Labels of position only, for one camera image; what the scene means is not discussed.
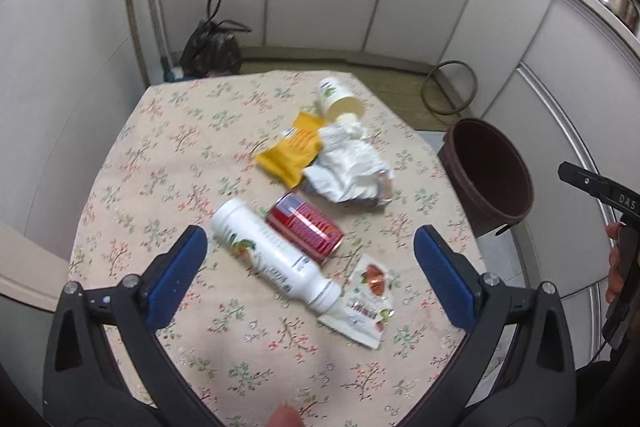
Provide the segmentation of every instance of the green floor mat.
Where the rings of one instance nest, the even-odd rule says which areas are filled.
[[[420,86],[425,75],[405,73],[385,68],[355,66],[345,62],[327,60],[245,60],[242,74],[264,73],[272,70],[334,70],[357,76],[380,100],[416,130],[444,131],[458,117],[433,115],[424,107],[420,97]],[[427,96],[435,108],[452,109],[451,103],[435,82],[429,82]]]

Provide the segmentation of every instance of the yellow snack package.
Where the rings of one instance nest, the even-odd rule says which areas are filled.
[[[322,118],[300,112],[284,138],[271,149],[258,154],[255,160],[266,171],[280,178],[287,188],[293,188],[302,179],[302,169],[322,149],[318,129],[325,125]]]

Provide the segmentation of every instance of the flower pattern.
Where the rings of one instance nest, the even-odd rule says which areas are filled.
[[[256,166],[255,156],[276,143],[302,108],[315,111],[314,90],[329,75],[361,97],[371,142],[396,167],[394,200],[384,212],[310,198],[346,233],[322,266],[328,277],[345,282],[365,252],[392,270],[395,314],[376,351],[319,327],[302,303],[251,277],[208,228],[230,198],[264,216],[286,191]],[[94,182],[70,277],[92,288],[141,273],[192,223],[209,234],[207,257],[174,320],[156,336],[225,425],[262,425],[282,401],[315,427],[399,423],[463,338],[417,266],[415,229],[434,225],[484,271],[437,155],[354,76],[333,71],[271,71],[149,88]],[[148,401],[115,328],[108,337],[131,392]]]

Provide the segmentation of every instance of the paper cup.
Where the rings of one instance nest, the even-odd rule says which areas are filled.
[[[335,121],[347,112],[354,113],[358,119],[364,115],[362,102],[334,76],[322,79],[316,91],[320,111],[328,121]]]

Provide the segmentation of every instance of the human hand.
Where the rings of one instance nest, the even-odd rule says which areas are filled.
[[[607,235],[614,241],[618,240],[618,230],[620,230],[621,223],[611,223],[607,225]],[[620,248],[615,245],[609,252],[609,277],[607,278],[607,292],[604,294],[605,300],[611,304],[619,293],[622,291],[622,286],[625,280],[622,279],[622,275],[618,271],[618,265],[620,264]]]
[[[292,406],[282,403],[273,412],[264,427],[305,427],[298,411]]]

